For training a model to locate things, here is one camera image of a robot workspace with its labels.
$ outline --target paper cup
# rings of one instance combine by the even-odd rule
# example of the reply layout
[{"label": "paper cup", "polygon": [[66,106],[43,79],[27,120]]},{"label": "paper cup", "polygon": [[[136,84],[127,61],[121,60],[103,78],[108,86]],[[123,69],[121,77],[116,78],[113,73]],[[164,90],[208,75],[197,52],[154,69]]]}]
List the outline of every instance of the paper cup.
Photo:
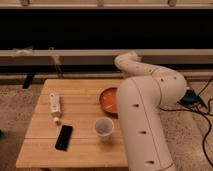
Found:
[{"label": "paper cup", "polygon": [[96,119],[95,132],[101,141],[108,141],[113,133],[114,124],[112,119],[108,117],[100,117]]}]

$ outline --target smartphone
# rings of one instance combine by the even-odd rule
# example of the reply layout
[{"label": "smartphone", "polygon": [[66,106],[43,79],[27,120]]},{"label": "smartphone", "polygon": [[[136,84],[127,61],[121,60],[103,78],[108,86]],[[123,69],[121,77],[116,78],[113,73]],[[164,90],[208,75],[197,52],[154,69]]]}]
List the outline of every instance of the smartphone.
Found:
[{"label": "smartphone", "polygon": [[73,132],[73,127],[70,125],[62,125],[61,131],[59,133],[58,139],[55,144],[57,150],[67,150],[69,145],[69,140]]}]

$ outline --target speckled floor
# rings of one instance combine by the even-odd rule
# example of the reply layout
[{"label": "speckled floor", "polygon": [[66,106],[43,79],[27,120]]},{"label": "speckled floor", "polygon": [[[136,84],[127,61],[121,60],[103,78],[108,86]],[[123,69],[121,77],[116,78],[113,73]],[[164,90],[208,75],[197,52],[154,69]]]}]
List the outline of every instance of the speckled floor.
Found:
[{"label": "speckled floor", "polygon": [[[191,83],[196,91],[204,85],[205,82]],[[0,85],[0,129],[4,132],[0,138],[0,171],[39,171],[39,169],[16,169],[15,162],[41,88],[42,84],[32,84],[27,90],[23,90],[21,85]],[[203,99],[212,97],[212,92],[213,83],[202,94]],[[177,170],[213,170],[205,159],[201,146],[203,135],[207,130],[206,121],[199,115],[189,112],[161,111],[160,117]],[[208,137],[207,147],[208,154],[213,160],[213,133]],[[80,170],[127,171],[128,169]]]}]

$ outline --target table top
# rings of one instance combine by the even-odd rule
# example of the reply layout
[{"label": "table top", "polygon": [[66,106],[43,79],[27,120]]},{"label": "table top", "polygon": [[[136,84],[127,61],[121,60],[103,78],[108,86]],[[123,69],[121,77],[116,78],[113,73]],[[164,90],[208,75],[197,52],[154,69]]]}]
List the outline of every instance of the table top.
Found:
[{"label": "table top", "polygon": [[[16,167],[127,167],[118,119],[106,114],[99,105],[101,92],[109,87],[117,87],[120,82],[121,79],[46,80]],[[55,125],[50,114],[49,94],[54,90],[61,97],[61,123],[74,128],[67,151],[59,151],[54,147],[61,129],[61,126]],[[110,143],[101,142],[94,131],[94,121],[104,115],[112,118],[115,125]]]}]

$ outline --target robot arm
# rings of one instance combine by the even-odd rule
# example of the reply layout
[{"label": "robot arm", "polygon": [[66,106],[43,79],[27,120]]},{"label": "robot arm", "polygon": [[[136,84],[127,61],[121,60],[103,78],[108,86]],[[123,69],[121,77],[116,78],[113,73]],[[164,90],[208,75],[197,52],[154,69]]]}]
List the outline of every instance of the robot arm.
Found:
[{"label": "robot arm", "polygon": [[117,91],[117,110],[131,171],[175,171],[160,121],[160,105],[184,96],[186,81],[171,69],[139,63],[136,53],[116,57],[127,77]]}]

